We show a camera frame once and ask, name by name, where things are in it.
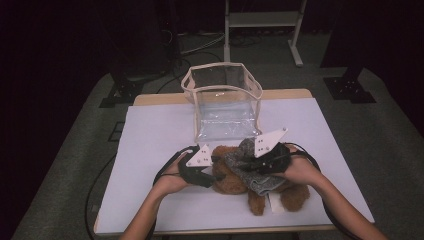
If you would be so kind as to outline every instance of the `person's right hand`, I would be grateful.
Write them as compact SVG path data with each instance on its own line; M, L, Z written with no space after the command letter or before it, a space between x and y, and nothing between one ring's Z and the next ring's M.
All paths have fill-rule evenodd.
M287 145L290 152L296 152L298 149L293 145ZM284 173L275 173L275 176L283 177L293 183L315 185L324 177L318 169L304 156L293 155L291 163Z

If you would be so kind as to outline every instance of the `brown stuffed animal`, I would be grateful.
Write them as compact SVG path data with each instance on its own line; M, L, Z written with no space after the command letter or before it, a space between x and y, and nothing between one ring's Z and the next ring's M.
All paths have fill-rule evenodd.
M225 175L221 181L213 184L213 189L222 194L241 194L247 192L248 204L251 212L256 216L263 215L265 208L265 196L259 196L256 192L248 189L245 183L226 165L224 155L236 151L238 147L218 146L214 149L212 155L220 157L220 160L214 163L212 174L214 176ZM280 193L281 202L285 209L290 212L299 211L306 199L309 198L309 189L306 185L294 184L285 181L278 188L273 190Z

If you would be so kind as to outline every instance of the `transparent storage bin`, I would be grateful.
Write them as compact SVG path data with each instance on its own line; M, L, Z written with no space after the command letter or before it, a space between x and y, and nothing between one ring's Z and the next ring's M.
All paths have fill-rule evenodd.
M181 82L195 105L195 142L238 140L261 134L262 87L241 63L191 67Z

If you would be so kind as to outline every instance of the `floor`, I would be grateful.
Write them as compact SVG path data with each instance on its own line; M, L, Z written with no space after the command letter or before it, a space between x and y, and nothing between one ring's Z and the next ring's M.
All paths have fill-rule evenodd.
M352 104L334 100L324 77L340 76L344 68L320 68L329 34L301 34L295 66L287 46L290 34L246 37L231 48L231 60L243 63L264 89L307 88L327 120L345 160L366 199L376 226L390 239L420 239L424 235L424 141L391 98L383 81L368 70L359 76L376 100ZM187 51L211 36L180 36ZM182 92L179 82L189 66L223 59L222 45L184 56L167 76L145 84L142 93ZM110 75L99 79L88 97L48 175L13 239L117 239L95 236L96 215L113 167L130 103L99 108L113 87ZM171 236L170 239L343 239L337 231L298 234Z

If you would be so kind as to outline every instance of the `hand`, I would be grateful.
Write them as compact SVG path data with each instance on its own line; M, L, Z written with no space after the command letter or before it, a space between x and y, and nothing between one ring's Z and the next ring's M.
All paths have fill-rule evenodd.
M290 152L298 149L293 145L287 145ZM320 178L324 177L304 156L293 155L291 163L284 173L275 173L275 176L283 177L293 183L314 185Z
M178 162L187 153L181 154L162 174L156 184L153 186L155 190L158 190L163 195L176 193L181 191L187 186L190 186L182 177L179 175Z

